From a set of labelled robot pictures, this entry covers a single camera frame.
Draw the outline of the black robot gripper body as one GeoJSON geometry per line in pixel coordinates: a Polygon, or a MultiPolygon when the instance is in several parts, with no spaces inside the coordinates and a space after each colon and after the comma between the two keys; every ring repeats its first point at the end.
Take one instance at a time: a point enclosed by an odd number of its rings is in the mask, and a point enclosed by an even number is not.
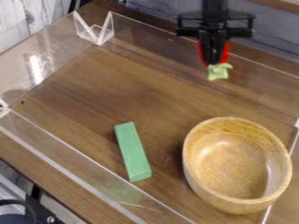
{"type": "Polygon", "coordinates": [[[201,37],[225,31],[229,38],[251,38],[254,34],[253,13],[231,10],[230,0],[202,0],[201,9],[185,12],[177,17],[177,35],[201,37]]]}

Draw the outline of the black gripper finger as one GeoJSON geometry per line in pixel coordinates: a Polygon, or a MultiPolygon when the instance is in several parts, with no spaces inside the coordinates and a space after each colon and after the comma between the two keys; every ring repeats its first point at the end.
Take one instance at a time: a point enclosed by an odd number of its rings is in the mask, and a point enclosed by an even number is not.
{"type": "Polygon", "coordinates": [[[201,53],[205,63],[213,63],[213,36],[207,31],[201,31],[201,53]]]}
{"type": "Polygon", "coordinates": [[[227,33],[218,30],[215,34],[215,63],[223,63],[227,60],[227,33]]]}

